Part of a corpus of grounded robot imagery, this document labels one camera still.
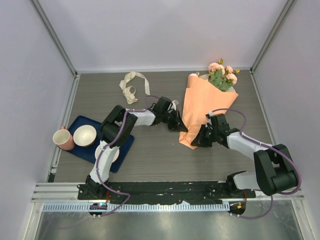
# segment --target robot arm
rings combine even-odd
[[[157,103],[152,104],[152,106],[146,110],[134,111],[117,105],[110,112],[100,126],[100,148],[104,150],[100,154],[98,171],[102,182],[106,183],[108,181],[112,160],[117,150],[125,144],[135,126],[153,126],[159,123],[167,123],[170,131],[188,131],[181,119],[179,110],[173,109],[172,106],[173,102],[162,96]],[[113,144],[110,144],[116,139],[123,122],[124,126],[120,135]],[[92,171],[87,176],[85,184],[78,185],[78,199],[101,199],[105,194],[106,189],[101,184],[97,175],[97,162],[98,161],[95,162]]]
[[[237,128],[230,129],[224,114],[213,115],[210,112],[206,118],[208,123],[201,126],[191,143],[192,146],[208,148],[217,142],[254,161],[255,173],[243,171],[227,177],[230,191],[255,189],[271,196],[297,186],[298,175],[292,165],[283,156],[271,150],[274,148],[292,159],[286,146],[272,146],[248,137]]]

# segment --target peach flower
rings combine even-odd
[[[234,70],[230,66],[226,66],[225,70],[228,72],[228,74],[232,74],[234,72]]]
[[[228,80],[231,80],[231,82],[233,83],[233,84],[236,84],[237,83],[237,77],[236,77],[236,75],[234,75],[233,73],[228,73],[227,75],[226,75],[226,79],[228,79]]]
[[[209,69],[209,72],[216,72],[217,70],[222,70],[222,75],[224,75],[226,73],[225,71],[225,67],[220,65],[219,63],[211,63],[209,66],[208,66],[208,69]]]

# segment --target flower bouquet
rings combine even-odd
[[[228,109],[238,97],[233,88],[237,83],[240,71],[230,66],[224,67],[223,60],[208,66],[209,73],[199,76],[192,73],[188,77],[184,95],[182,121],[188,132],[180,132],[179,143],[191,149],[191,142],[196,138],[202,124],[207,123],[206,114],[215,109]],[[215,114],[224,114],[226,110],[217,111]]]

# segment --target blue tray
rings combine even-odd
[[[94,143],[91,146],[83,147],[83,146],[78,146],[75,145],[74,148],[70,151],[67,151],[68,153],[71,153],[83,160],[86,160],[90,163],[95,164],[96,162],[96,157],[95,157],[95,151],[98,145],[100,144],[100,125],[101,123],[95,120],[92,120],[90,118],[87,118],[85,116],[77,116],[74,122],[71,124],[71,126],[68,128],[68,131],[74,135],[75,131],[77,128],[83,126],[83,125],[91,125],[95,128],[96,130],[96,139]],[[125,160],[125,157],[127,153],[129,152],[129,149],[134,142],[135,138],[134,136],[130,135],[128,140],[125,142],[124,145],[122,145],[119,149],[119,157],[118,159],[112,163],[110,172],[112,173],[117,173],[119,171],[119,168],[121,167],[122,163]]]

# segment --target orange cloth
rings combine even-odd
[[[188,132],[180,132],[179,143],[191,149],[191,142],[196,138],[201,124],[206,124],[206,114],[215,109],[230,108],[236,100],[236,92],[223,92],[207,80],[198,76],[189,76],[184,95],[182,121]],[[226,111],[217,111],[214,114],[224,114]]]

